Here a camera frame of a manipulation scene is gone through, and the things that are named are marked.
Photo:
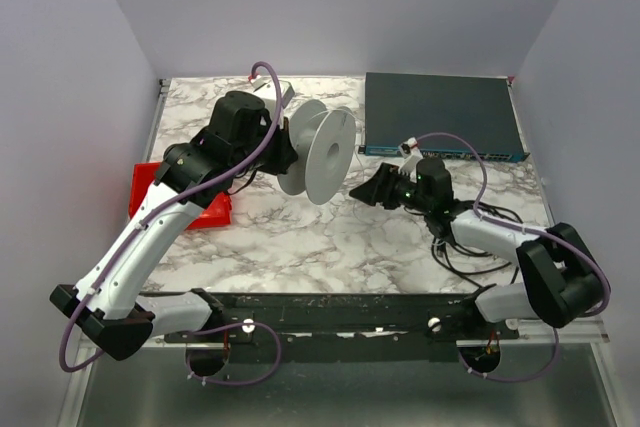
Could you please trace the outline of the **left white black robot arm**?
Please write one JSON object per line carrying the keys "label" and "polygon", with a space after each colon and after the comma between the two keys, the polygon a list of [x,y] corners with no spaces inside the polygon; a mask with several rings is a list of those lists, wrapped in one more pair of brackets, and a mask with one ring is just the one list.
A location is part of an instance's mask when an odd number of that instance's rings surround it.
{"label": "left white black robot arm", "polygon": [[57,285],[51,303],[115,360],[131,357],[153,336],[200,330],[218,315],[205,293],[153,300],[142,296],[143,285],[238,174],[283,174],[297,159],[278,111],[254,93],[226,93],[207,126],[165,151],[141,205],[105,256],[75,284]]}

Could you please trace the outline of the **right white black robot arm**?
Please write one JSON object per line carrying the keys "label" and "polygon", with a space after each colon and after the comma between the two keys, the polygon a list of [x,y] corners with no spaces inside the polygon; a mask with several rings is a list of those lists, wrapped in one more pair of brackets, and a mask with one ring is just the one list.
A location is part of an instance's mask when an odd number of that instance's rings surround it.
{"label": "right white black robot arm", "polygon": [[450,172],[440,159],[418,161],[413,173],[383,163],[349,194],[369,206],[413,210],[436,239],[482,250],[517,266],[521,282],[475,294],[474,309],[487,323],[539,319],[562,328],[606,299],[597,265],[572,226],[560,223],[541,229],[481,212],[472,202],[455,198]]}

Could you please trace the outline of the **white cable spool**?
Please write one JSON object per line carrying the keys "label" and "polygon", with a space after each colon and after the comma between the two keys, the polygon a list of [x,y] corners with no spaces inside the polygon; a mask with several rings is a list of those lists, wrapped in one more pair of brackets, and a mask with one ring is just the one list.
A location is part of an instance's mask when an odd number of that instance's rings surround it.
{"label": "white cable spool", "polygon": [[319,100],[309,100],[290,118],[289,133],[298,160],[278,176],[280,188],[291,196],[304,193],[315,205],[329,202],[351,165],[354,115],[346,106],[329,109]]}

